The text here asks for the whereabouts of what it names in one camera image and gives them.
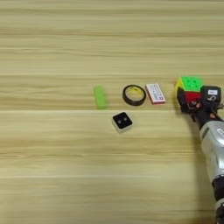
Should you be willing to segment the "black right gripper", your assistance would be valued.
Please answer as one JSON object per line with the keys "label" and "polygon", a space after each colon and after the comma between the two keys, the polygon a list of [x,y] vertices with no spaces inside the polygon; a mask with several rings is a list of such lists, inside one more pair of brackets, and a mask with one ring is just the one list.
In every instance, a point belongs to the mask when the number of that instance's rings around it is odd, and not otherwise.
{"label": "black right gripper", "polygon": [[189,109],[187,93],[182,87],[178,87],[177,100],[181,112],[186,114],[190,113],[192,120],[198,124],[200,129],[206,123],[211,121],[224,122],[224,120],[218,115],[218,110],[222,109],[221,105],[197,102],[191,109]]}

